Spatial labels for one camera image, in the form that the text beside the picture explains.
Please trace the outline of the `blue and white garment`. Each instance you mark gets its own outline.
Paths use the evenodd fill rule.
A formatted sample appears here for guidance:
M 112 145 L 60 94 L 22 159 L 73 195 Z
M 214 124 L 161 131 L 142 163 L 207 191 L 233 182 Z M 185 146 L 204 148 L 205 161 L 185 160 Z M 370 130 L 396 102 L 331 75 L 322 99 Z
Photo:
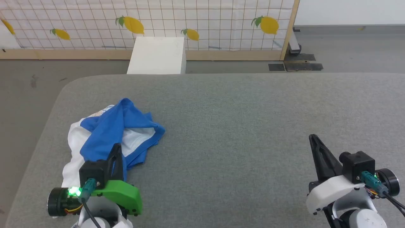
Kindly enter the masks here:
M 63 168 L 62 187 L 78 187 L 84 162 L 106 160 L 116 143 L 121 144 L 126 181 L 127 171 L 145 162 L 148 149 L 158 144 L 165 131 L 151 113 L 141 112 L 128 98 L 72 123 L 67 137 L 72 157 Z

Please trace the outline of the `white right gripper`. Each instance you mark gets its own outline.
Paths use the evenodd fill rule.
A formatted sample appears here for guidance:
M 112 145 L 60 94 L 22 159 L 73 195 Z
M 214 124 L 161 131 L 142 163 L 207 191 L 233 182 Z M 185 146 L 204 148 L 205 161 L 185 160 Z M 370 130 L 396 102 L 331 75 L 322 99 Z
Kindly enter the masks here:
M 309 135 L 318 181 L 325 181 L 311 190 L 306 199 L 310 214 L 330 204 L 332 214 L 359 208 L 377 211 L 364 183 L 353 184 L 342 175 L 342 165 L 317 135 Z

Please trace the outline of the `white box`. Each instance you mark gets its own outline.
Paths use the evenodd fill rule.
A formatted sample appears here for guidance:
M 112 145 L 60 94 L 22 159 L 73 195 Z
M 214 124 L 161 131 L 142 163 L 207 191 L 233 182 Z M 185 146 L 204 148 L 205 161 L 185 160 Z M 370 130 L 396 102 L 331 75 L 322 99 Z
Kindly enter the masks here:
M 185 74 L 183 37 L 137 37 L 127 74 Z

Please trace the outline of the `black floor tape patch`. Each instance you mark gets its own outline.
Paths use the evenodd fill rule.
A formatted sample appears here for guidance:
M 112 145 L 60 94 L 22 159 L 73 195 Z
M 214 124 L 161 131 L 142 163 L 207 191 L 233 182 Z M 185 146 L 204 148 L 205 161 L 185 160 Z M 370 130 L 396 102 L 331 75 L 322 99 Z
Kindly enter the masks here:
M 288 54 L 284 61 L 316 61 L 316 58 L 314 54 Z
M 284 62 L 285 70 L 288 72 L 293 71 L 321 71 L 323 65 L 320 63 L 309 62 Z

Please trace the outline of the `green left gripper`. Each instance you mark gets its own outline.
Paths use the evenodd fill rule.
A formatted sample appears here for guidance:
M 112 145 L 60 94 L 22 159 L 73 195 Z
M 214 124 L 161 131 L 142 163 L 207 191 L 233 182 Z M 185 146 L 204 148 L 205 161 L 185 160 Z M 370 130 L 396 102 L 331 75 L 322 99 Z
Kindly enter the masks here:
M 124 208 L 128 215 L 142 214 L 143 201 L 139 189 L 124 182 L 123 154 L 120 143 L 113 145 L 107 157 L 106 180 L 108 182 L 105 187 L 94 190 L 91 193 L 92 197 L 105 197 Z

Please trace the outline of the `lemon print grid panel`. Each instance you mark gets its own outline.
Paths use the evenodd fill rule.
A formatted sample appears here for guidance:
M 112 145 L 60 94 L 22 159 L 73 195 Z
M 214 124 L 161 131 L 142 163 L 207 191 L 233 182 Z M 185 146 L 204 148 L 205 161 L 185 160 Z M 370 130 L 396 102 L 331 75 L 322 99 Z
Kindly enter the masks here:
M 182 37 L 188 50 L 282 50 L 297 0 L 0 0 L 22 49 L 132 49 Z

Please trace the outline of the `grey metal partition stand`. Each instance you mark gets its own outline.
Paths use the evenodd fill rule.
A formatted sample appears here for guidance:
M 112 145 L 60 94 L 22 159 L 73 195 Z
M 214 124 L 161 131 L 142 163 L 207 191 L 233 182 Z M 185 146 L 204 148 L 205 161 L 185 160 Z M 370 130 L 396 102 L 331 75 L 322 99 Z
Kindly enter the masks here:
M 298 43 L 295 32 L 300 32 L 300 29 L 296 30 L 294 27 L 292 29 L 292 33 L 288 42 L 288 55 L 290 56 L 297 56 L 301 53 L 302 50 L 302 46 Z

